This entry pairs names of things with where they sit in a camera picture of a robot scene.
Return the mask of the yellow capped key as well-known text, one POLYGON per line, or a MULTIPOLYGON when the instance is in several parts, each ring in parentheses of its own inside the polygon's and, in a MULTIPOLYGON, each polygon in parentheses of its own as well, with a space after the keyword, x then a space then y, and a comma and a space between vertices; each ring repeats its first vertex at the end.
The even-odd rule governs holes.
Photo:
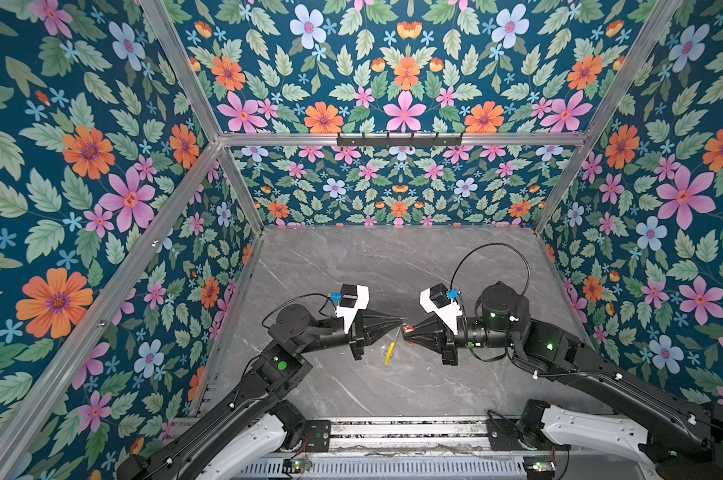
POLYGON ((385 366, 389 365, 389 362, 391 362, 391 357, 393 357, 393 351, 395 351, 395 346, 397 346, 397 342, 391 342, 391 345, 389 345, 389 350, 387 350, 387 356, 385 356, 385 366))

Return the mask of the silver keyring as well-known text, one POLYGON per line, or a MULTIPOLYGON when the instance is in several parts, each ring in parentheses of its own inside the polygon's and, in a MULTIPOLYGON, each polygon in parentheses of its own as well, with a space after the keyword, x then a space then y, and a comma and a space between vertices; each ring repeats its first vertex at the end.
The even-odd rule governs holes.
POLYGON ((401 336, 403 336, 403 329, 405 329, 405 323, 397 326, 397 330, 395 330, 395 337, 393 337, 393 341, 391 341, 391 347, 395 348, 397 344, 399 344, 399 340, 401 340, 401 336))

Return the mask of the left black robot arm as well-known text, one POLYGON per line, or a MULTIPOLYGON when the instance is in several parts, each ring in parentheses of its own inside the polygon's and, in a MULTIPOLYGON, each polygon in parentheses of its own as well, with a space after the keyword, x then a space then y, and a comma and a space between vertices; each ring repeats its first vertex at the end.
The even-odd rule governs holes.
POLYGON ((354 359, 405 320, 361 309, 346 326, 340 318, 315 318, 307 308, 282 308, 267 333, 269 344, 253 357, 237 386, 183 434, 149 457, 132 454, 119 479, 226 479, 257 458, 299 444, 304 416, 287 401, 312 366, 305 353, 346 345, 354 359))

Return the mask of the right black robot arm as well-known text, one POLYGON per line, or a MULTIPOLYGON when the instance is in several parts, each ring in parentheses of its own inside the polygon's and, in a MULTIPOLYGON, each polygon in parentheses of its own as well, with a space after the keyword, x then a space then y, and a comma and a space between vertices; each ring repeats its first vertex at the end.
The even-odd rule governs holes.
POLYGON ((536 320, 529 300, 503 282, 483 290, 475 313, 443 284, 421 292, 429 318, 407 326, 407 342, 455 366, 459 349, 503 350, 505 358, 535 379, 575 388, 613 410, 574 412, 529 401, 519 421, 525 440, 589 448, 633 460, 663 479, 723 479, 723 406, 671 395, 620 368, 577 336, 536 320))

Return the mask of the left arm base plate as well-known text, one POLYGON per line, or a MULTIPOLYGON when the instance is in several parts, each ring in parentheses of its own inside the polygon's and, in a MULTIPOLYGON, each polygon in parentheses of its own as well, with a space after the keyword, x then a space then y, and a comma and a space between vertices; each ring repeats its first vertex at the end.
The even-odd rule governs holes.
POLYGON ((330 420, 308 420, 302 422, 291 433, 288 440, 288 451, 325 453, 329 452, 329 444, 332 433, 332 422, 330 420))

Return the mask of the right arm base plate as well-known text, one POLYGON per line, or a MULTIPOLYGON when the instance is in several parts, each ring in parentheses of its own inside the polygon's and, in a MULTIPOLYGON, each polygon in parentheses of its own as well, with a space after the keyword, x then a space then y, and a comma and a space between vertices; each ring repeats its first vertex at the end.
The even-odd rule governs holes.
POLYGON ((541 444, 534 439, 523 436, 515 422, 489 417, 485 421, 485 426, 493 451, 537 451, 541 448, 541 444))

